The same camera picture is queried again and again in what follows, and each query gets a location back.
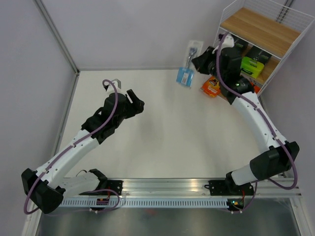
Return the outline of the clear blue razor blister pack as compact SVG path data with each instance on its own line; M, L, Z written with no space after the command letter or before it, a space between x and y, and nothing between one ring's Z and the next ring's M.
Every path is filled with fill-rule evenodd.
M191 88L194 77L194 66L192 60L201 55L204 42L198 40L190 40L186 49L183 66L177 73L176 82L187 88Z

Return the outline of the orange razor box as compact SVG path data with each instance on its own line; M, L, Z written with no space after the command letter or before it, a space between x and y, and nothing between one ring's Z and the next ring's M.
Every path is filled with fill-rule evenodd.
M201 87L201 90L206 95L208 95L212 98L215 98L221 92L220 86L219 86L219 81L214 76L211 76L208 80L206 80L204 82L204 84Z

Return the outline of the black green razor box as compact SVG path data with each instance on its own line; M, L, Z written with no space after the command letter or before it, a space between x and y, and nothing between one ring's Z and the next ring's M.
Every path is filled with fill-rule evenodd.
M256 46L249 46L242 57L241 72L257 79L271 57L272 55L267 51Z
M241 55L244 55L247 51L247 48L248 48L248 45L249 45L249 42L239 38L239 37L236 37L233 35L233 39L234 39L234 47Z

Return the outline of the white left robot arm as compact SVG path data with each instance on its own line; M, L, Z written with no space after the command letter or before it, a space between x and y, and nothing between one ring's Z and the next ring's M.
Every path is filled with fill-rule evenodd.
M90 151L101 145L115 133L120 124L144 111L145 103L133 90L126 94L111 93L104 105L89 117L72 141L36 170L25 169L22 184L27 201L48 214L53 212L65 198L75 195L119 195L108 184L108 178L98 169L91 169L80 176L66 174Z

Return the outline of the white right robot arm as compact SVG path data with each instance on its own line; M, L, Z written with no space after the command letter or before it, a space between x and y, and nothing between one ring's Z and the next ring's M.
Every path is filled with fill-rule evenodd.
M241 55L235 48L220 51L208 47L206 51L192 60L201 74L212 75L218 82L221 94L230 105L243 116L256 138L260 154L246 166L229 172L225 177L225 189L230 194L238 193L243 185L293 170L291 186L273 183L285 190L297 185L298 175L294 161L300 150L296 142L289 142L271 122L259 102L254 86L241 75Z

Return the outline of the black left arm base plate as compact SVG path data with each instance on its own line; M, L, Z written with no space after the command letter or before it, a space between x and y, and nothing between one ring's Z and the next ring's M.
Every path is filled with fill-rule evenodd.
M108 195L114 195L113 192L109 190L113 190L116 192L119 196L122 194L122 189L123 189L123 181L122 180L107 180L107 182L104 182L100 184L96 190L94 191L88 191L88 192L83 192L80 193L82 196L108 196Z

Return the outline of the aluminium mounting rail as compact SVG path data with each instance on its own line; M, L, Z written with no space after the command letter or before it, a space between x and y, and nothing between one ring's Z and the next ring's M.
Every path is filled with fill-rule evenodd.
M226 198L212 196L204 185L207 178L123 178L122 197L131 198ZM264 180L257 184L257 198L301 198L298 186L284 190Z

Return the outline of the aluminium corner frame post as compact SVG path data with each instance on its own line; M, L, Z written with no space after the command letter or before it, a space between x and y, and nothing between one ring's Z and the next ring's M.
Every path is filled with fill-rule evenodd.
M43 20L45 21L47 27L49 28L49 31L51 32L52 36L54 37L57 45L59 46L61 53L65 57L67 63L75 73L75 75L78 75L80 70L78 69L76 63L74 62L74 59L72 58L64 40L62 39L50 13L48 12L44 2L42 0L33 0L33 3L37 7L39 13L43 17Z

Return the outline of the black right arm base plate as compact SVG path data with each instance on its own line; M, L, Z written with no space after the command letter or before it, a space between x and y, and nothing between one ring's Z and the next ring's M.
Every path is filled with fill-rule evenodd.
M211 196L252 196L254 187L250 184L228 185L225 180L209 180L204 185L210 191Z

